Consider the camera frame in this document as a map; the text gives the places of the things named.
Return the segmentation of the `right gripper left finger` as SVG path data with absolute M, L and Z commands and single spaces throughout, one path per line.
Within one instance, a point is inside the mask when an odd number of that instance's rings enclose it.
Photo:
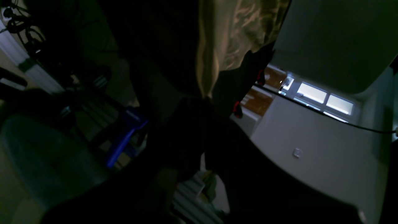
M 174 185 L 191 179 L 199 171 L 206 107 L 203 99 L 182 98 L 174 106 L 151 110 L 147 184 Z

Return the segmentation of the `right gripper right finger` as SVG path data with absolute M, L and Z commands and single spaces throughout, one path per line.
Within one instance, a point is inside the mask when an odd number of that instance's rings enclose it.
M 360 224 L 357 207 L 288 174 L 265 156 L 212 100 L 204 99 L 206 165 L 223 181 L 226 224 Z

